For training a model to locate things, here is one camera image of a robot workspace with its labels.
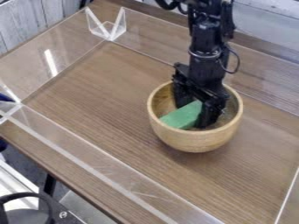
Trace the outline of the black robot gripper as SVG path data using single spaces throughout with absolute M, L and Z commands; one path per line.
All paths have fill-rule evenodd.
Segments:
M 181 108 L 192 99 L 200 100 L 200 113 L 195 127 L 205 129 L 223 114 L 229 94 L 223 86 L 229 52 L 212 53 L 189 51 L 189 64 L 173 64 L 172 91 L 176 108 Z

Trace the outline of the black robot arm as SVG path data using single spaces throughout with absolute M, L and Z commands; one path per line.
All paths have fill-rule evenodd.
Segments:
M 177 10 L 188 18 L 191 45 L 189 63 L 173 64 L 172 91 L 175 105 L 180 108 L 199 100 L 200 113 L 195 127 L 208 128 L 220 118 L 229 93 L 223 79 L 229 73 L 229 48 L 235 24 L 233 0 L 155 0 L 167 11 Z

